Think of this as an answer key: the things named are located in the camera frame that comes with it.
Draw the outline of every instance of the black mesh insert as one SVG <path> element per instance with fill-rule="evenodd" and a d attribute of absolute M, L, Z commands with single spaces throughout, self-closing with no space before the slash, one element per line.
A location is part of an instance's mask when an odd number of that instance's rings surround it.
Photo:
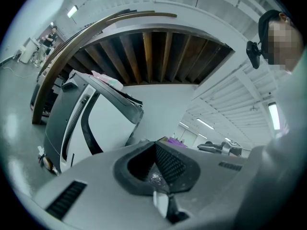
<path fill-rule="evenodd" d="M 114 167 L 117 181 L 130 193 L 177 193 L 190 190 L 200 175 L 199 165 L 171 145 L 149 142 L 121 157 Z"/>
<path fill-rule="evenodd" d="M 171 153 L 156 145 L 156 164 L 163 178 L 167 183 L 172 183 L 178 179 L 186 170 L 183 161 L 173 156 Z"/>
<path fill-rule="evenodd" d="M 233 170 L 233 171 L 240 171 L 242 169 L 242 165 L 240 164 L 233 164 L 233 163 L 228 163 L 225 161 L 220 162 L 219 166 Z"/>

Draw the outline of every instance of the white ceiling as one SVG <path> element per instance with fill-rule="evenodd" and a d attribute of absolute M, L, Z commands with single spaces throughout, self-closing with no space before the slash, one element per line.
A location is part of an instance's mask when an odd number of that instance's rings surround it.
<path fill-rule="evenodd" d="M 73 5 L 79 10 L 69 19 L 67 12 Z M 174 12 L 178 23 L 227 43 L 236 52 L 199 85 L 182 122 L 213 142 L 228 137 L 247 150 L 266 144 L 275 135 L 267 105 L 286 76 L 269 71 L 264 63 L 253 69 L 245 53 L 248 40 L 259 40 L 259 17 L 279 9 L 274 0 L 66 0 L 65 6 L 55 24 L 66 38 L 106 15 L 130 8 Z M 198 122 L 198 117 L 215 130 Z"/>

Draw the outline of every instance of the man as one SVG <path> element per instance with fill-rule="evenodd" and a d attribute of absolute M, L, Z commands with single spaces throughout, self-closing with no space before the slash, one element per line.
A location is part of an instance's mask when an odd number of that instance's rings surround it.
<path fill-rule="evenodd" d="M 306 41 L 292 19 L 276 10 L 260 17 L 258 29 L 263 57 L 292 74 L 275 96 L 287 123 L 285 133 L 301 129 L 307 125 Z"/>
<path fill-rule="evenodd" d="M 261 53 L 270 65 L 292 72 L 304 51 L 302 34 L 285 13 L 270 10 L 258 24 Z"/>
<path fill-rule="evenodd" d="M 46 38 L 42 38 L 44 40 L 43 44 L 40 46 L 38 52 L 36 53 L 36 55 L 33 57 L 33 60 L 34 61 L 34 65 L 36 67 L 39 67 L 40 63 L 43 61 L 44 59 L 44 54 L 45 52 L 47 51 L 47 49 L 49 47 L 51 47 L 52 45 L 54 45 L 56 39 L 57 39 L 57 34 L 56 34 L 56 31 L 57 31 L 57 26 L 54 25 L 51 29 L 51 33 L 46 37 Z"/>

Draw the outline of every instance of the ceiling light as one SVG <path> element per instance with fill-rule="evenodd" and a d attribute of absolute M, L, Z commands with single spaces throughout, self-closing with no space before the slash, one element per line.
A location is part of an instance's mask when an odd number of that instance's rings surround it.
<path fill-rule="evenodd" d="M 206 124 L 204 121 L 200 120 L 199 118 L 197 120 L 200 121 L 202 124 L 206 125 L 207 127 L 209 127 L 210 129 L 214 129 L 209 124 Z"/>
<path fill-rule="evenodd" d="M 181 122 L 180 122 L 181 123 Z M 185 125 L 184 123 L 181 123 L 182 125 L 184 125 L 185 127 L 189 128 L 189 126 Z"/>
<path fill-rule="evenodd" d="M 70 18 L 70 17 L 72 17 L 72 15 L 74 14 L 74 13 L 76 13 L 76 11 L 78 10 L 78 7 L 75 5 L 75 6 L 73 6 L 72 8 L 71 8 L 71 10 L 68 12 L 68 14 L 67 14 L 67 16 Z"/>
<path fill-rule="evenodd" d="M 269 111 L 272 117 L 274 129 L 280 129 L 279 116 L 276 102 L 272 102 L 269 104 Z"/>
<path fill-rule="evenodd" d="M 206 138 L 206 139 L 208 139 L 207 137 L 205 137 L 205 136 L 203 136 L 203 135 L 201 135 L 200 133 L 198 133 L 201 137 L 204 137 L 204 138 Z"/>

